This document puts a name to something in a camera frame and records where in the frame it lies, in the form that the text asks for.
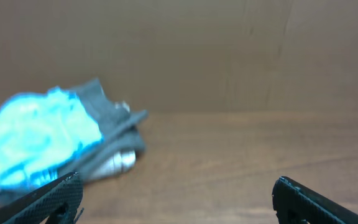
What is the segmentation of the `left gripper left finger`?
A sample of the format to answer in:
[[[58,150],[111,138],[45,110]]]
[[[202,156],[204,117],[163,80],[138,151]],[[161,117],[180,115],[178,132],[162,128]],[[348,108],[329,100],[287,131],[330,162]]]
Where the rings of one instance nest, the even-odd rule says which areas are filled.
[[[0,208],[0,223],[75,224],[83,213],[83,183],[70,172]]]

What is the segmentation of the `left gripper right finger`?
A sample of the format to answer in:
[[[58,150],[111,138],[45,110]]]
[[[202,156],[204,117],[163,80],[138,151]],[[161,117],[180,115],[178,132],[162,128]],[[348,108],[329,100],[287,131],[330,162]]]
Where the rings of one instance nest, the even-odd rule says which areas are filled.
[[[358,224],[358,214],[286,176],[275,182],[272,203],[279,224]]]

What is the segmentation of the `light blue printed t-shirt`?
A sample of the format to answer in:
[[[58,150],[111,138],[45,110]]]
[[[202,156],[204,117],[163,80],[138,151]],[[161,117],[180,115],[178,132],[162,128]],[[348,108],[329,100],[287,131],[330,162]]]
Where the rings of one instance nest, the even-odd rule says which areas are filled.
[[[59,87],[19,93],[0,107],[0,191],[32,190],[103,139],[80,97]]]

